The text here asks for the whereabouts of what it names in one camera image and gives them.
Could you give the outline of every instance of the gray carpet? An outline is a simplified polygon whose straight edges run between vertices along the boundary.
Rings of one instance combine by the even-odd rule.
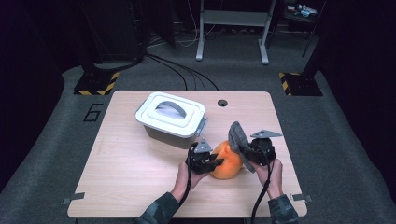
[[[256,35],[216,36],[205,42],[204,59],[195,61],[197,43],[148,48],[148,52],[183,64],[210,78],[220,91],[268,91],[285,135],[295,171],[304,194],[314,201],[301,223],[396,223],[396,206],[378,170],[368,159],[359,140],[327,85],[315,76],[322,97],[286,96],[279,72],[301,72],[305,40],[278,34],[268,49],[269,65],[262,65]],[[116,67],[119,64],[104,64]],[[185,71],[188,90],[214,91]],[[64,92],[31,152],[0,195],[0,223],[73,223],[64,197],[74,193],[111,94],[118,90],[184,91],[182,78],[171,69],[145,58],[122,71],[107,96],[80,96],[73,88],[81,77],[76,67],[64,72]],[[92,104],[101,114],[96,122],[84,122]],[[270,223],[269,218],[257,218]],[[200,220],[176,220],[198,223]],[[86,218],[79,223],[131,223],[132,220]],[[210,223],[230,223],[227,219]]]

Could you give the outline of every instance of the table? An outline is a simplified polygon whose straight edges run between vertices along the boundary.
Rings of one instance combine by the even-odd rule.
[[[208,118],[200,137],[215,148],[227,140],[234,121],[247,134],[261,129],[282,133],[269,93],[264,91],[164,91],[205,106]],[[153,91],[116,91],[93,143],[74,200],[70,217],[139,217],[154,200],[173,188],[177,167],[187,149],[171,147],[150,138],[134,113]],[[227,101],[220,106],[219,100]],[[290,196],[301,189],[285,138],[272,138],[276,155],[283,162],[283,190]],[[250,217],[262,186],[247,168],[229,180],[204,178],[190,192],[175,217]],[[257,217],[269,217],[268,196],[262,199]],[[304,201],[294,202],[300,216],[307,212]]]
[[[201,61],[204,55],[204,24],[222,24],[264,27],[262,39],[259,39],[259,48],[262,56],[262,63],[269,63],[267,50],[265,48],[265,39],[268,36],[276,0],[271,0],[271,6],[267,12],[205,10],[204,1],[205,0],[201,0],[199,42],[195,57],[197,61]]]

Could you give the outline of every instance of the orange ball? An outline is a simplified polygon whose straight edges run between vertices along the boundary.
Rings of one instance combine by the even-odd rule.
[[[233,152],[227,141],[218,145],[212,154],[218,154],[216,159],[224,159],[222,165],[217,166],[211,174],[217,179],[231,179],[239,173],[243,163],[241,157]]]

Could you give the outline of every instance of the sleeve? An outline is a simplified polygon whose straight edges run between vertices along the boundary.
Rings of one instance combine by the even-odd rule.
[[[175,197],[166,192],[163,196],[154,201],[146,211],[133,224],[166,224],[177,212],[179,206]]]
[[[285,194],[268,201],[273,223],[299,223],[296,210]]]

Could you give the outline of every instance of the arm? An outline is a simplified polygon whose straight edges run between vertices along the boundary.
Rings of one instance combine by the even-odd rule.
[[[197,175],[191,173],[191,189],[197,186],[198,182],[208,174]],[[187,164],[183,161],[178,166],[178,173],[174,188],[170,192],[166,192],[163,196],[152,203],[146,211],[133,224],[165,224],[170,221],[172,216],[177,212],[178,203],[183,198],[188,181]]]
[[[268,196],[270,197],[268,205],[270,207],[271,219],[274,223],[298,223],[298,214],[290,203],[289,198],[282,190],[283,164],[278,159],[275,159],[271,165],[272,164],[274,164],[273,172],[271,174],[271,182],[267,190]],[[254,162],[251,162],[251,165],[256,170],[257,176],[264,186],[268,176],[268,168],[266,166],[260,166]]]

